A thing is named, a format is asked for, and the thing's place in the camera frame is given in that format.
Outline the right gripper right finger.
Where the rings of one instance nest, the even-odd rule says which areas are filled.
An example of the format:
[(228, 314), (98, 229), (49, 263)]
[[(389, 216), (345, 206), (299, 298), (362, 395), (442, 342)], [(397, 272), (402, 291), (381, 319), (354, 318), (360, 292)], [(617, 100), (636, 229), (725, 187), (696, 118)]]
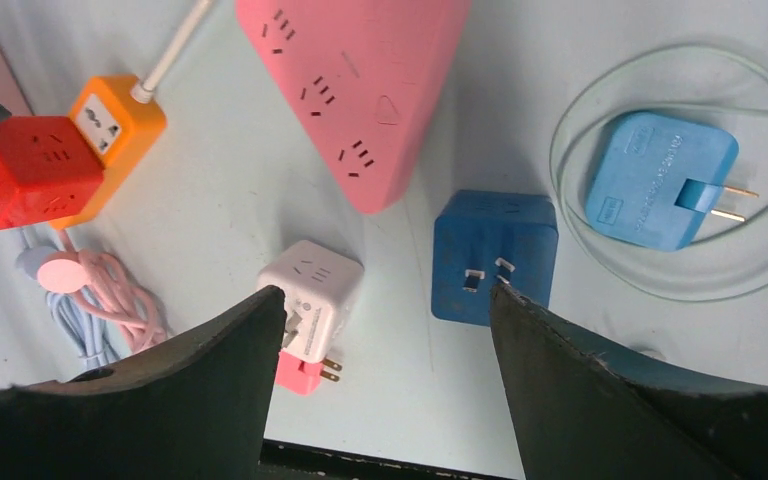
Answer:
[(507, 285), (490, 328), (530, 479), (768, 479), (768, 386), (678, 367)]

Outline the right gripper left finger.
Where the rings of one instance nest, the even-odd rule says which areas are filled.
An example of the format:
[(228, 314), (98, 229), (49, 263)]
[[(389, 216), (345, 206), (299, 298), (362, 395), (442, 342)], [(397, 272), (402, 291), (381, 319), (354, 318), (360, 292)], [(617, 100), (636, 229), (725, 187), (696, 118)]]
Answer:
[(78, 377), (0, 389), (0, 479), (252, 479), (284, 333), (266, 287)]

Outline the red cube socket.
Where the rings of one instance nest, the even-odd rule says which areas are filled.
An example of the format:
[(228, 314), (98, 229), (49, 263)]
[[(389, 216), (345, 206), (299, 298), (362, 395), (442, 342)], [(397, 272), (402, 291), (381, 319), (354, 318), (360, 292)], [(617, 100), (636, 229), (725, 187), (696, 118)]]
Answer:
[(99, 158), (69, 117), (0, 123), (0, 230), (80, 213), (103, 178)]

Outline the orange power strip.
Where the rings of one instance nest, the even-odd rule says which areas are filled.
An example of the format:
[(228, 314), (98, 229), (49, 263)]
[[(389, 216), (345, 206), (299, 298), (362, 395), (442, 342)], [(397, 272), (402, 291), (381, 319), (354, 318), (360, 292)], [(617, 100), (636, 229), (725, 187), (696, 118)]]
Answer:
[(63, 230), (94, 219), (165, 130), (167, 120), (159, 104), (133, 98), (138, 84), (134, 74), (94, 76), (73, 103), (69, 117), (96, 153), (104, 178), (80, 213), (50, 221), (52, 228)]

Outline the white cube socket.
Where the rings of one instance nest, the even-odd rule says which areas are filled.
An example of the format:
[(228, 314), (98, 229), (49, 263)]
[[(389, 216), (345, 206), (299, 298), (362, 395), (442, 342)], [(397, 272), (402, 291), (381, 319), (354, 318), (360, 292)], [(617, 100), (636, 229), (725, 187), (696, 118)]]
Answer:
[(307, 363), (324, 360), (349, 318), (363, 274), (358, 261), (309, 240), (262, 268), (256, 286), (276, 286), (285, 296), (282, 349)]

